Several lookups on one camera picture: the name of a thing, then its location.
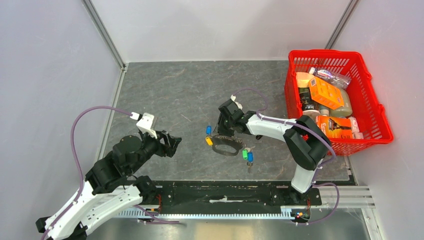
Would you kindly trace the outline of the yellow capped key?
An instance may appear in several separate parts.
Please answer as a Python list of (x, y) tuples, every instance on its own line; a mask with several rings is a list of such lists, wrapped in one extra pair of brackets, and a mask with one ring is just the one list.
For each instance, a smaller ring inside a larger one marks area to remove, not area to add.
[(205, 141), (206, 141), (206, 143), (207, 143), (209, 146), (211, 146), (211, 147), (214, 145), (214, 143), (213, 143), (212, 139), (211, 139), (209, 136), (207, 136), (207, 137), (205, 138)]

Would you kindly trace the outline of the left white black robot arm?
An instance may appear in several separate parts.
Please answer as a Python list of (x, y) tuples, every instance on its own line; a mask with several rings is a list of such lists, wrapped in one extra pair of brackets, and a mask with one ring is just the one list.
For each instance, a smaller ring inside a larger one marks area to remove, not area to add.
[(87, 172), (82, 190), (55, 214), (39, 218), (36, 228), (44, 240), (85, 240), (96, 228), (123, 210), (152, 204), (157, 187), (148, 176), (131, 179), (152, 156), (173, 157), (181, 137), (157, 131), (123, 137)]

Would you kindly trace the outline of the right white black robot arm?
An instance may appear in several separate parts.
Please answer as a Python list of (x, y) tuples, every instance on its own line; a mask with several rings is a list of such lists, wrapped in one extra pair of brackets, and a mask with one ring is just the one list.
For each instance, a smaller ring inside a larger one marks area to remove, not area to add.
[(328, 152), (333, 153), (331, 141), (307, 115), (284, 119), (256, 111), (243, 112), (232, 99), (218, 108), (217, 133), (233, 137), (235, 133), (269, 137), (284, 142), (296, 163), (288, 191), (289, 200), (300, 205), (309, 198), (317, 168)]

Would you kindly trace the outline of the green capped key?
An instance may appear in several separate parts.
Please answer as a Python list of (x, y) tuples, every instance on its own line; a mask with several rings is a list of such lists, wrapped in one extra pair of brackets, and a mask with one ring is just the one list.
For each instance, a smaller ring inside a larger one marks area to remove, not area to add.
[(243, 149), (242, 150), (242, 158), (244, 160), (247, 160), (248, 159), (248, 151), (246, 149)]

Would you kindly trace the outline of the leopard print wrist strap keyring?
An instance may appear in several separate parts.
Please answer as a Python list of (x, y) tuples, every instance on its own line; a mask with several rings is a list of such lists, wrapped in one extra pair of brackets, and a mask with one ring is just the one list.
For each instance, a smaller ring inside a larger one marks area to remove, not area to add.
[(236, 137), (215, 135), (211, 137), (212, 150), (223, 156), (234, 157), (245, 147), (245, 144)]

